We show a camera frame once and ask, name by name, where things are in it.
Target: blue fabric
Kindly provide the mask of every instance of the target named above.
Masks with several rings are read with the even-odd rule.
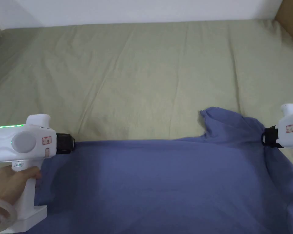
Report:
[[[81,142],[44,161],[28,233],[293,233],[293,165],[263,125],[221,108],[180,140]]]

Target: bed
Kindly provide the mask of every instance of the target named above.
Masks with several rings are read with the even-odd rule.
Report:
[[[177,139],[204,132],[207,107],[270,127],[284,103],[293,103],[293,39],[272,20],[0,33],[0,126],[46,113],[77,141]]]

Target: human hand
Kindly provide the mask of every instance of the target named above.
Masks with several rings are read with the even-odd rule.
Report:
[[[14,205],[25,189],[28,179],[40,179],[38,167],[15,172],[11,166],[0,169],[0,199]]]

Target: white handheld device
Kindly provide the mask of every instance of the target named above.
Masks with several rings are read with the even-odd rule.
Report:
[[[293,149],[293,104],[281,106],[284,117],[278,125],[266,128],[262,135],[263,145]]]
[[[24,125],[0,126],[0,162],[11,161],[12,169],[21,171],[32,166],[41,168],[44,158],[57,153],[70,153],[74,139],[69,134],[57,134],[49,127],[49,121],[46,114],[30,115]],[[34,207],[35,183],[35,179],[27,181],[14,205],[17,221],[1,233],[26,232],[47,217],[47,206]]]

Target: round knob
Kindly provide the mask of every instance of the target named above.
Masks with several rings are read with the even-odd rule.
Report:
[[[12,138],[11,144],[16,152],[24,154],[34,149],[36,138],[30,132],[20,132]]]

